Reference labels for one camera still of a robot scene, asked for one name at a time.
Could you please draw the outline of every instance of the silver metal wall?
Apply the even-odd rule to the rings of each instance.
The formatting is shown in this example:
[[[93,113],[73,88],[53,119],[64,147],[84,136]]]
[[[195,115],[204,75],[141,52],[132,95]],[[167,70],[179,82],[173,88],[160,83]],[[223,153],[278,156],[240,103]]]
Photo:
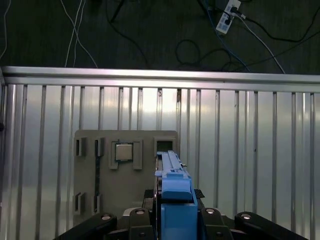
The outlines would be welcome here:
[[[207,207],[320,239],[320,76],[3,68],[1,239],[73,225],[78,129],[175,130]]]

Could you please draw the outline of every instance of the electrical outlet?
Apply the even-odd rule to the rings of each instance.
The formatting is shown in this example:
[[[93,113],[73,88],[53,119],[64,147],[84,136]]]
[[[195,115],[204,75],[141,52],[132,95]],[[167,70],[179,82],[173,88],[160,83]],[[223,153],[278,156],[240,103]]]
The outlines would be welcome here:
[[[230,23],[229,24],[227,24],[228,22],[226,23],[226,21],[228,21],[228,19],[229,19],[229,16],[226,13],[223,13],[220,18],[219,23],[217,24],[217,26],[215,28],[219,34],[221,34],[221,35],[227,34],[227,32],[228,32],[228,30],[229,30],[229,28],[235,18],[234,16],[232,16],[232,13],[230,12],[230,10],[232,7],[236,7],[239,10],[240,5],[241,5],[241,2],[238,0],[229,0],[224,11],[226,13],[230,14],[230,16],[231,16]]]

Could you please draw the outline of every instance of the blue cable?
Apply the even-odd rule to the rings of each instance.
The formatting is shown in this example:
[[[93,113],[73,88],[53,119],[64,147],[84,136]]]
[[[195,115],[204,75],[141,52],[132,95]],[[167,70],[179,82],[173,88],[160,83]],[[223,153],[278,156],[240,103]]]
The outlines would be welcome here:
[[[210,19],[210,23],[211,23],[211,25],[212,25],[212,27],[213,27],[213,29],[214,29],[215,34],[217,35],[217,37],[219,38],[219,40],[220,40],[221,43],[223,44],[224,48],[225,48],[232,56],[234,56],[240,63],[242,63],[243,66],[245,66],[245,68],[247,69],[247,71],[250,73],[251,71],[250,71],[250,69],[247,67],[247,65],[244,63],[244,61],[242,61],[237,55],[235,55],[235,54],[228,48],[228,46],[225,44],[225,42],[222,40],[222,38],[219,36],[219,34],[218,34],[217,30],[216,30],[216,26],[215,26],[215,24],[214,24],[214,22],[213,22],[213,20],[212,20],[212,18],[211,18],[211,16],[210,16],[210,13],[209,13],[209,10],[208,10],[208,9],[209,9],[209,7],[208,7],[208,0],[205,0],[204,2],[205,2],[205,6],[206,6],[206,11],[207,11],[208,16],[209,16],[209,19]]]

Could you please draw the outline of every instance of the white cable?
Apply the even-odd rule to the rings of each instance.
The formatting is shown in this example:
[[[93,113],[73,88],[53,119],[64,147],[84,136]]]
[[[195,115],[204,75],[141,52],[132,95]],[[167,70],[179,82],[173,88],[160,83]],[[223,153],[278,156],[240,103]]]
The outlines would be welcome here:
[[[84,14],[85,5],[86,5],[86,0],[84,0],[83,6],[82,6],[82,9],[81,9],[81,17],[80,17],[80,22],[79,22],[78,29],[77,29],[77,32],[78,32],[78,33],[79,33],[79,28],[80,28],[80,25],[81,25],[81,22],[82,22],[82,16],[83,16],[83,14]],[[75,40],[75,44],[74,44],[73,67],[75,67],[75,64],[76,64],[76,58],[77,58],[77,43],[78,43],[78,39]]]
[[[92,62],[94,63],[95,67],[98,68],[98,65],[96,64],[94,58],[90,55],[90,53],[88,52],[88,50],[81,44],[81,41],[79,39],[79,36],[78,36],[78,32],[76,30],[76,26],[75,26],[75,23],[74,21],[72,21],[72,18],[69,16],[67,10],[66,10],[66,7],[64,5],[64,2],[62,0],[60,0],[61,4],[62,4],[62,7],[63,7],[63,10],[66,14],[66,16],[69,18],[70,22],[72,23],[72,26],[73,26],[73,29],[74,29],[74,33],[76,35],[76,39],[78,40],[79,42],[79,45],[81,46],[81,48],[88,54],[88,56],[91,58]]]
[[[77,20],[78,20],[78,15],[79,15],[79,11],[80,11],[80,8],[81,8],[81,4],[82,4],[82,0],[80,1],[78,10],[76,11],[75,20],[74,20],[75,25],[77,25]],[[68,51],[66,52],[66,58],[65,58],[65,63],[64,63],[64,67],[65,68],[67,67],[70,47],[71,47],[72,40],[74,39],[74,35],[75,35],[75,29],[72,30],[72,35],[71,35],[71,39],[70,39],[70,42],[69,42]]]
[[[279,68],[281,69],[281,71],[283,72],[283,74],[286,74],[285,70],[282,68],[282,66],[280,65],[280,63],[278,62],[278,60],[276,59],[275,55],[273,54],[273,52],[270,50],[270,48],[264,43],[264,41],[262,41],[251,29],[250,27],[246,24],[246,22],[237,14],[234,15],[235,17],[237,17],[238,19],[240,19],[243,24],[246,26],[246,28],[250,31],[250,33],[253,34],[253,36],[256,37],[256,39],[258,39],[264,46],[265,48],[269,51],[269,53],[271,54],[271,56],[273,57],[274,61],[276,62],[276,64],[279,66]]]
[[[4,12],[4,15],[3,15],[3,19],[4,19],[4,50],[0,55],[0,60],[2,59],[2,57],[5,54],[5,52],[7,51],[7,46],[8,46],[6,18],[7,18],[7,13],[9,12],[10,7],[11,7],[11,0],[9,0],[8,7],[6,8],[6,10]]]

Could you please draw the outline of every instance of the dark floor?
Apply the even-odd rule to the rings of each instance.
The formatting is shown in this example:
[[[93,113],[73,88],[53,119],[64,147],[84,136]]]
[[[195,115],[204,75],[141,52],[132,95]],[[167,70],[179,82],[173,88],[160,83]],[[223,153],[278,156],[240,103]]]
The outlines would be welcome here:
[[[74,20],[80,1],[63,2]],[[118,2],[119,0],[108,0],[109,16]],[[227,2],[216,0],[216,6],[224,9]],[[319,6],[319,0],[253,0],[242,3],[240,10],[264,25],[274,36],[298,39],[306,31]],[[5,8],[6,3],[2,1],[1,16]],[[220,13],[216,15],[215,24],[220,16]],[[0,24],[2,51],[3,19]],[[258,27],[248,24],[275,54],[296,44],[272,40]],[[199,67],[178,67],[175,48],[182,39],[195,41],[201,55],[222,47],[196,0],[127,0],[114,25],[135,39],[152,69],[220,70],[228,61],[224,52],[217,52],[204,59]],[[319,31],[319,28],[320,13],[309,35]],[[63,67],[71,34],[71,22],[59,0],[12,0],[7,15],[8,48],[0,60],[0,66]],[[86,0],[79,37],[99,68],[147,69],[137,48],[115,33],[108,24],[105,0]],[[232,24],[223,39],[247,64],[270,57],[269,52],[244,29],[239,20]],[[73,49],[72,44],[68,67],[73,65]],[[178,53],[183,61],[193,62],[198,57],[196,48],[190,43],[182,44]],[[320,74],[320,34],[279,56],[278,60],[289,74]],[[94,68],[92,61],[79,45],[75,66]],[[255,73],[280,73],[272,59],[253,65],[250,69]]]

